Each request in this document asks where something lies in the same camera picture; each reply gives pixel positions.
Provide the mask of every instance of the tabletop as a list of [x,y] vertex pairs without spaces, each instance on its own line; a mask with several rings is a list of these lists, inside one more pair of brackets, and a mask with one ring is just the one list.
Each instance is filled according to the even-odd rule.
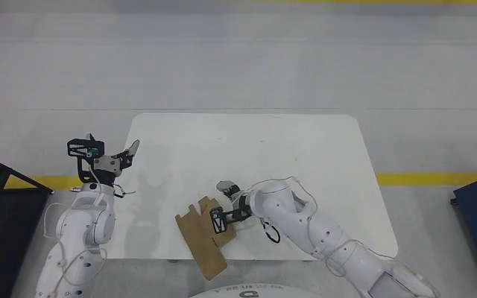
[[[115,201],[112,259],[193,259],[174,219],[204,196],[226,210],[215,185],[296,176],[352,237],[395,256],[397,242],[358,122],[348,115],[141,114],[126,147],[141,141],[133,166],[116,180],[135,194]],[[309,198],[292,180],[299,197]],[[309,260],[287,238],[271,242],[252,217],[236,224],[225,259]]]

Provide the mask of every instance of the brown cardboard piece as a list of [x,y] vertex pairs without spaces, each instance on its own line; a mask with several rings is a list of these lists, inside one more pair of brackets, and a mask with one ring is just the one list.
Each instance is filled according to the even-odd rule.
[[176,222],[203,276],[211,280],[227,268],[219,247],[230,242],[236,236],[236,231],[230,225],[226,232],[216,235],[209,211],[220,205],[216,199],[210,200],[208,197],[200,200],[199,205],[201,215],[190,205],[189,213],[183,217],[176,215]]

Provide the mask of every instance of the cardboard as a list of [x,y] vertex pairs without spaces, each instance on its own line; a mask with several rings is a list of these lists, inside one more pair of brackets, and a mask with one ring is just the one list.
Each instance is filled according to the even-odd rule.
[[202,220],[193,205],[189,206],[189,213],[183,217],[176,215],[176,222],[200,271],[207,280],[213,279],[227,268],[220,248],[212,238],[206,236]]

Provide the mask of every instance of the floor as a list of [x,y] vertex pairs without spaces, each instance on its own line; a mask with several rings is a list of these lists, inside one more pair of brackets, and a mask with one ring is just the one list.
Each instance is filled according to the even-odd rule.
[[[358,120],[375,172],[475,172],[475,16],[458,5],[1,0],[0,160],[75,175],[68,140],[93,133],[120,151],[142,112],[326,113]],[[381,190],[398,259],[442,297],[477,297],[476,249],[449,205],[457,187]],[[51,246],[38,230],[13,297],[33,296]],[[358,297],[319,262],[231,262],[205,282],[190,261],[132,259],[109,260],[93,297],[241,282]]]

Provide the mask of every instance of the black cable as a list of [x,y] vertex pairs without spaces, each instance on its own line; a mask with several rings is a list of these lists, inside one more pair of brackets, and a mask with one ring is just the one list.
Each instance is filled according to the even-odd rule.
[[[266,227],[265,224],[267,224],[268,226],[271,226],[271,228],[274,229],[275,233],[277,234],[278,239],[273,239],[273,238],[270,236],[270,234],[268,234],[268,232],[267,232],[267,227]],[[271,225],[270,223],[268,223],[268,222],[266,222],[266,221],[263,222],[263,225],[262,225],[262,226],[263,226],[263,230],[265,231],[265,234],[267,235],[268,239],[270,239],[270,241],[274,242],[275,244],[280,243],[280,239],[281,239],[280,233],[279,233],[278,230],[275,228],[275,226]]]

